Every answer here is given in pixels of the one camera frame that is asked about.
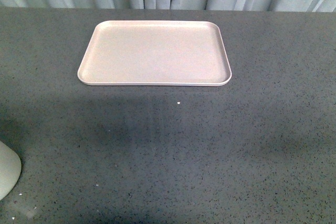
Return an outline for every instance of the tray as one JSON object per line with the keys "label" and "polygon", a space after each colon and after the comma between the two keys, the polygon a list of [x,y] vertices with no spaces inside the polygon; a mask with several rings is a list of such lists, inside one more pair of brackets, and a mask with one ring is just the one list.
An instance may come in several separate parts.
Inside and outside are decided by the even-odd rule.
{"label": "tray", "polygon": [[78,69],[87,85],[221,86],[232,76],[210,22],[105,21]]}

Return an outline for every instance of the table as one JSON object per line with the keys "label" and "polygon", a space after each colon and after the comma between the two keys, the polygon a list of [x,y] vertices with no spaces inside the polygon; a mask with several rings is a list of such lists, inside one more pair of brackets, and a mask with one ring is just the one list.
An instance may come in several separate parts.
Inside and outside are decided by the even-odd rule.
{"label": "table", "polygon": [[[0,8],[1,223],[332,223],[336,14]],[[205,20],[222,87],[90,87],[105,20]]]}

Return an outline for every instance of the tray rim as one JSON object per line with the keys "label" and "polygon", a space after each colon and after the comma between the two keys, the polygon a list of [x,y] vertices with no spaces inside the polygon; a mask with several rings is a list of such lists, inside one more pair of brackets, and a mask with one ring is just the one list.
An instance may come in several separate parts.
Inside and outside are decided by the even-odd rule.
{"label": "tray rim", "polygon": [[[101,26],[105,25],[106,23],[132,23],[132,22],[139,22],[139,23],[147,23],[147,24],[159,24],[159,23],[162,23],[162,22],[165,22],[165,23],[203,23],[203,24],[208,24],[212,27],[214,27],[218,34],[219,34],[219,37],[220,37],[220,41],[221,41],[221,46],[223,47],[223,51],[224,51],[224,54],[225,54],[225,57],[223,57],[223,60],[225,61],[225,63],[227,63],[227,70],[229,71],[229,76],[222,82],[89,82],[89,81],[86,81],[82,76],[81,76],[81,71],[82,71],[82,65],[83,65],[83,62],[85,61],[85,58],[87,58],[87,53],[88,53],[88,50],[91,46],[91,44],[93,43],[92,42],[92,39],[94,36],[96,36],[96,34],[98,33],[98,30],[100,29]],[[92,36],[90,38],[90,41],[88,43],[88,46],[87,46],[87,49],[84,53],[84,56],[83,56],[83,59],[80,63],[80,66],[78,68],[78,71],[77,71],[77,77],[78,79],[83,82],[84,84],[86,85],[89,85],[89,86],[188,86],[188,87],[219,87],[219,86],[223,86],[225,84],[227,84],[230,79],[232,78],[232,71],[231,71],[231,67],[230,67],[230,63],[228,61],[228,58],[227,58],[227,53],[226,53],[226,49],[225,49],[225,46],[224,46],[224,42],[223,42],[223,38],[222,38],[222,34],[221,34],[221,31],[220,31],[220,28],[215,24],[215,23],[212,23],[212,22],[209,22],[209,21],[202,21],[202,20],[198,20],[198,21],[189,21],[189,20],[140,20],[140,19],[137,19],[137,20],[106,20],[106,21],[103,21],[103,22],[100,22],[98,25],[96,25],[93,33],[92,33]]]}

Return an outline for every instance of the speckled surface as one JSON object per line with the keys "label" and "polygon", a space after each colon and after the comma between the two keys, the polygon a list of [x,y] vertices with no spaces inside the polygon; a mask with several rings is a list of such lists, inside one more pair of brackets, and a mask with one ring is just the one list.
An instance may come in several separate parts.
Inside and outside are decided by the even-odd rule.
{"label": "speckled surface", "polygon": [[[23,162],[0,223],[335,223],[335,13],[0,16],[0,138]],[[214,22],[233,78],[86,86],[78,67],[110,19]]]}

